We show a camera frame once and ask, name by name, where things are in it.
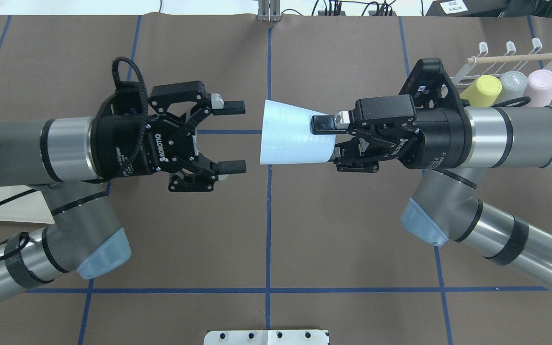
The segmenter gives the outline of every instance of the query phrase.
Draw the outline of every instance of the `white cup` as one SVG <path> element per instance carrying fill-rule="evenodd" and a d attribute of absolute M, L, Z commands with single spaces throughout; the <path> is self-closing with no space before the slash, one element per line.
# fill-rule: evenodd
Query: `white cup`
<path fill-rule="evenodd" d="M 311 119 L 325 115 L 293 105 L 265 101 L 261 131 L 261 164 L 325 163 L 335 135 L 313 135 Z"/>

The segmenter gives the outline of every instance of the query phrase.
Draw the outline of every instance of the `white label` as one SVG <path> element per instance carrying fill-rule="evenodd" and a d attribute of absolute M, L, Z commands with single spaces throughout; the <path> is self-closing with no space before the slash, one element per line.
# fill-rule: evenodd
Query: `white label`
<path fill-rule="evenodd" d="M 441 2 L 440 6 L 442 6 L 442 9 L 444 9 L 444 13 L 446 14 L 467 11 L 467 7 L 466 7 L 466 4 L 464 3 L 464 0 L 453 0 L 453 1 Z"/>

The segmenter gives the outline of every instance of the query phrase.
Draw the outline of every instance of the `white floor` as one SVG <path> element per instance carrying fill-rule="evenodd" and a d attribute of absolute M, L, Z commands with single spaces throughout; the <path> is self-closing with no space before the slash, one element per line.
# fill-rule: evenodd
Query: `white floor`
<path fill-rule="evenodd" d="M 425 11 L 432 0 L 425 0 Z M 0 14 L 20 15 L 139 15 L 158 12 L 169 14 L 228 15 L 257 13 L 256 0 L 0 0 Z M 295 9 L 303 15 L 310 15 L 315 0 L 281 0 L 280 8 Z M 361 15 L 364 4 L 345 3 L 342 10 L 346 15 Z M 392 5 L 397 15 L 420 16 L 421 0 L 397 0 Z M 316 10 L 323 10 L 324 2 L 319 0 Z"/>

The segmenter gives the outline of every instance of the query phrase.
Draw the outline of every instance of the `white tray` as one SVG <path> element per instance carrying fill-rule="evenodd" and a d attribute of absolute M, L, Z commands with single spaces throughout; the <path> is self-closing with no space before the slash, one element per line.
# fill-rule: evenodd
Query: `white tray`
<path fill-rule="evenodd" d="M 0 201 L 29 189 L 24 185 L 0 187 Z M 24 223 L 55 223 L 41 193 L 25 195 L 0 206 L 0 220 Z"/>

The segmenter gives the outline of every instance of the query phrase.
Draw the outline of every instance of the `white wire rack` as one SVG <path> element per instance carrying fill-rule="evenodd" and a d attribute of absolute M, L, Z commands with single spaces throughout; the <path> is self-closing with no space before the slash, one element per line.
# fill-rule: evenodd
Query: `white wire rack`
<path fill-rule="evenodd" d="M 538 38 L 532 39 L 532 50 L 525 55 L 515 55 L 517 48 L 511 41 L 506 42 L 506 53 L 501 57 L 487 57 L 489 53 L 489 46 L 486 42 L 480 42 L 478 44 L 478 55 L 475 57 L 469 57 L 459 72 L 454 77 L 453 83 L 458 87 L 466 87 L 474 82 L 478 77 L 491 75 L 500 77 L 509 70 L 520 70 L 526 63 L 533 60 L 549 60 L 543 69 L 552 70 L 552 53 L 540 53 L 542 49 L 542 42 Z M 506 64 L 513 64 L 511 68 L 505 69 Z M 471 74 L 471 71 L 477 65 L 489 65 L 480 74 Z"/>

